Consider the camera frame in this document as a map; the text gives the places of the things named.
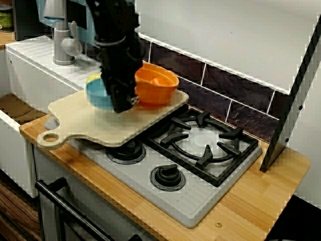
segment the wooden countertop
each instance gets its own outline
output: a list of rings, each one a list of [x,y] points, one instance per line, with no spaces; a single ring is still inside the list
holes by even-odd
[[[21,134],[35,145],[49,117],[20,126]],[[159,240],[252,241],[265,239],[310,166],[309,159],[286,148],[262,173],[259,168],[268,144],[259,144],[263,154],[193,229],[179,224],[68,144],[42,151]]]
[[[16,42],[15,33],[0,32],[0,50],[5,48],[5,44]]]

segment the white wall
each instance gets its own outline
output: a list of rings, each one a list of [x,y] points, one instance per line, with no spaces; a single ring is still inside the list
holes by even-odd
[[[288,146],[311,161],[296,195],[321,208],[321,66],[312,82]]]
[[[136,0],[138,31],[289,93],[321,1],[278,1]]]

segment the blue bowl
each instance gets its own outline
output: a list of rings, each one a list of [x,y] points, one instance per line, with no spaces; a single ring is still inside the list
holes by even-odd
[[[88,82],[85,89],[88,101],[93,106],[100,109],[113,109],[111,97],[107,94],[104,82],[101,78]]]

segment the wooden cutting board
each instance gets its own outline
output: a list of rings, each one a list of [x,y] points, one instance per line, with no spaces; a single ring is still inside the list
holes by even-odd
[[[106,147],[119,147],[187,103],[188,99],[186,93],[175,90],[166,105],[138,103],[130,110],[116,113],[92,106],[82,90],[49,104],[50,115],[60,124],[56,129],[38,135],[37,146],[54,150],[70,139],[81,138]],[[47,142],[45,139],[50,137],[57,140]]]

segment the orange bowl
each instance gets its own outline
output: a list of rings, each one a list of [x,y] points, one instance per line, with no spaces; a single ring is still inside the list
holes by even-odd
[[[173,72],[148,63],[137,70],[135,80],[139,101],[148,104],[168,103],[179,84]]]

